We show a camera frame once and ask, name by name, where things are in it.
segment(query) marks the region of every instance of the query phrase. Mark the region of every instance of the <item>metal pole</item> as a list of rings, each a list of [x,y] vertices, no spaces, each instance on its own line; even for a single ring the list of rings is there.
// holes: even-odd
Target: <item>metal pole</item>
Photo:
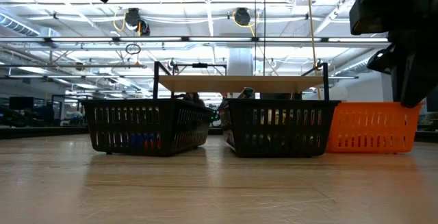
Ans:
[[[159,62],[153,65],[153,98],[158,99]]]
[[[2,68],[18,68],[18,67],[34,67],[34,68],[49,68],[49,69],[56,69],[56,68],[105,68],[105,67],[111,67],[111,68],[147,68],[146,66],[137,66],[137,65],[117,65],[117,64],[95,64],[95,65],[31,65],[31,64],[0,64],[0,69]]]
[[[172,76],[175,76],[175,69],[177,67],[177,64],[173,65],[173,69],[172,69]],[[170,98],[173,98],[175,96],[175,93],[172,91],[170,92]]]
[[[329,94],[329,64],[327,62],[322,63],[322,79],[324,80],[324,100],[330,101],[330,94]]]

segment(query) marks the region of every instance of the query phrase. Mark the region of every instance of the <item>ceiling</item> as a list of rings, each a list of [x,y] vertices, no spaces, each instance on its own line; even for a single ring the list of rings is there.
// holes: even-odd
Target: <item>ceiling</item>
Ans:
[[[348,11],[354,0],[312,1],[315,37],[351,37]],[[128,29],[120,32],[114,27],[114,20],[118,27],[122,27],[123,14],[128,8],[140,8],[142,18],[151,28],[151,36],[308,37],[311,35],[311,20],[306,18],[309,13],[308,5],[308,0],[109,0],[106,4],[99,0],[0,0],[0,13],[8,13],[31,28],[51,28],[58,33],[56,36],[63,37],[137,36],[135,32]],[[259,17],[253,29],[254,35],[248,27],[239,27],[235,24],[232,14],[236,8],[248,9],[252,17],[251,24],[255,23],[254,18]],[[0,27],[0,34],[23,36],[4,27]],[[379,38],[384,35],[362,36]],[[26,51],[26,48],[30,47],[25,43],[10,43],[8,46],[17,51]],[[100,50],[77,50],[78,44],[74,43],[61,44],[60,49],[38,48],[38,45],[32,45],[27,53],[38,60],[29,58],[20,58],[20,60],[27,60],[30,64],[41,64],[49,61],[52,51],[52,58],[57,59],[57,64],[83,62],[111,65],[120,63],[120,54],[122,57],[126,54],[114,44],[88,43],[85,46],[100,47]],[[145,66],[150,66],[149,64],[155,60],[167,63],[172,58],[178,63],[226,64],[229,48],[238,47],[230,44],[191,45],[182,42],[173,44],[168,42],[165,48],[161,43],[145,43],[142,46],[144,48],[138,55],[138,61]],[[253,52],[256,50],[254,46],[250,47]],[[332,68],[339,68],[370,50],[369,47],[360,47],[360,45],[325,46],[316,47],[315,56],[324,62],[329,62]],[[260,62],[263,62],[262,51],[262,47],[257,48],[257,60]],[[298,75],[310,69],[313,64],[313,50],[308,44],[266,47],[265,56],[275,61],[273,69],[282,75]],[[131,57],[131,63],[136,61],[136,56]],[[266,63],[266,74],[275,75],[268,64]],[[123,70],[134,72],[138,69]],[[98,74],[99,70],[86,69],[82,73],[65,70],[64,73]],[[151,75],[148,69],[135,74],[145,73]],[[186,73],[211,74],[215,71],[190,69]],[[142,88],[148,87],[147,79],[133,81]]]

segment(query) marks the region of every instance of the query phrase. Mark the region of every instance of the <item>yellow cable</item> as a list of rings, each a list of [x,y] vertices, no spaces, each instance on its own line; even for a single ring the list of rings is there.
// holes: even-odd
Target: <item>yellow cable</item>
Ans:
[[[117,25],[116,25],[116,17],[117,17],[117,13],[114,13],[114,21],[113,21],[113,25],[114,25],[114,28],[116,28],[118,31],[121,32],[122,30],[125,29],[126,13],[123,15],[123,26],[122,26],[122,29],[119,28],[119,27],[117,27]]]
[[[310,34],[312,37],[312,50],[313,50],[313,67],[316,67],[316,53],[315,53],[315,35],[313,34],[313,16],[312,16],[312,0],[309,1],[309,16],[310,16]],[[320,88],[318,90],[318,99],[321,100]]]
[[[251,30],[251,33],[253,34],[253,37],[255,37],[253,27],[251,26],[251,27],[249,27],[249,29]]]

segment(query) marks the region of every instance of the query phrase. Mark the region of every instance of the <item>ceiling light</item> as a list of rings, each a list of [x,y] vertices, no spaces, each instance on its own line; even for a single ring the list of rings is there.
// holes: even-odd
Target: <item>ceiling light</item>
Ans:
[[[0,42],[44,42],[44,38],[0,38]]]
[[[191,37],[190,41],[194,42],[250,42],[251,38],[240,37]]]
[[[81,87],[81,88],[89,88],[89,89],[97,89],[97,88],[99,88],[99,87],[93,86],[91,84],[76,84],[76,85]]]
[[[112,42],[112,38],[52,38],[53,42]]]
[[[65,75],[65,76],[47,76],[50,78],[81,78],[81,76],[72,76],[72,75]]]
[[[329,79],[358,79],[359,76],[328,77]]]
[[[48,73],[46,70],[36,67],[19,67],[18,69],[28,71],[31,73],[41,73],[41,74]]]
[[[329,38],[329,42],[388,42],[386,38]]]
[[[180,37],[128,37],[120,38],[122,42],[181,42]]]
[[[314,38],[315,42],[320,42],[321,38]],[[312,38],[260,38],[260,41],[266,42],[311,42]]]
[[[71,84],[70,82],[65,81],[63,79],[56,79],[56,81],[58,81],[59,83],[63,83],[63,84]]]
[[[8,75],[8,77],[13,78],[43,78],[41,75]]]
[[[86,78],[119,78],[119,76],[112,76],[112,75],[105,75],[105,76],[101,76],[101,75],[89,75],[89,76],[83,76]]]
[[[111,33],[111,34],[115,34],[115,35],[117,35],[118,37],[121,37],[121,35],[120,35],[119,33],[117,33],[116,31],[110,31],[110,33]]]
[[[123,94],[109,94],[112,97],[123,97]]]

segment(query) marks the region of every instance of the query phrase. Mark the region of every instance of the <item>table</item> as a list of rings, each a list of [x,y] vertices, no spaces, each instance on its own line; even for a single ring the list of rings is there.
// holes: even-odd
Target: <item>table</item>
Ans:
[[[302,76],[159,76],[173,92],[242,92],[245,87],[260,93],[299,93],[323,83],[323,77]]]
[[[0,141],[1,223],[438,223],[438,145],[400,155],[241,159],[210,136],[170,158],[88,135]]]

